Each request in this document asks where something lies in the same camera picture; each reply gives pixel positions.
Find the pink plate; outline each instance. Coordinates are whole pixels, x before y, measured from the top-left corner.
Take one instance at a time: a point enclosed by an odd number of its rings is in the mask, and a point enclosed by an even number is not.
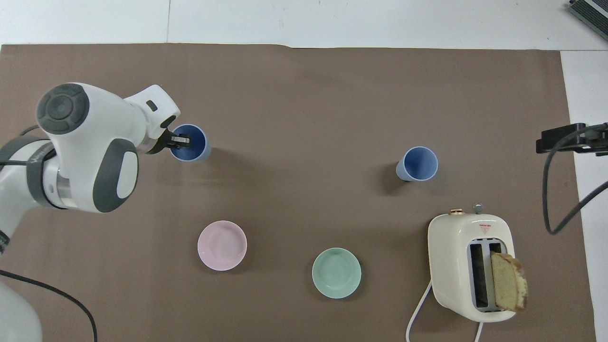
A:
[[[198,238],[198,256],[212,270],[226,271],[236,267],[246,251],[245,233],[230,221],[213,222]]]

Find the green plate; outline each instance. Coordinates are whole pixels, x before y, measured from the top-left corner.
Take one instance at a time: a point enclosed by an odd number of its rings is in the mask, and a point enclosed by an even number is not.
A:
[[[329,298],[350,296],[361,282],[361,265],[353,253],[330,248],[314,261],[313,282],[317,290]]]

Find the toaster slot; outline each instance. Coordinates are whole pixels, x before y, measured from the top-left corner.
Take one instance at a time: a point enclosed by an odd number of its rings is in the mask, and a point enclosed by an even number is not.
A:
[[[473,306],[480,312],[502,311],[494,298],[490,253],[507,253],[505,244],[495,238],[475,239],[467,249]]]

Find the white power cord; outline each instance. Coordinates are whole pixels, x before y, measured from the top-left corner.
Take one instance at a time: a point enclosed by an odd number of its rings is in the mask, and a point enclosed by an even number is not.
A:
[[[410,318],[410,322],[407,323],[407,329],[406,329],[406,341],[407,342],[411,342],[410,341],[410,330],[412,330],[412,324],[414,324],[414,320],[416,319],[416,316],[418,316],[418,312],[420,311],[420,307],[422,307],[424,300],[429,295],[429,291],[432,286],[431,284],[432,284],[432,282],[429,281],[429,285],[426,287],[426,290],[424,291],[422,298],[420,298],[420,301],[418,302],[418,306],[416,306],[416,310],[414,310],[414,313],[412,314],[412,317]],[[482,328],[483,328],[483,322],[479,322],[479,326],[477,327],[477,335],[475,336],[475,342],[479,342],[479,338],[482,335]]]

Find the cup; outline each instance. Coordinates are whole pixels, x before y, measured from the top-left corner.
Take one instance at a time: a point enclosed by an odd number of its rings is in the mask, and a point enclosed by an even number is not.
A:
[[[410,148],[397,164],[397,176],[404,181],[427,181],[437,173],[439,160],[425,146]]]

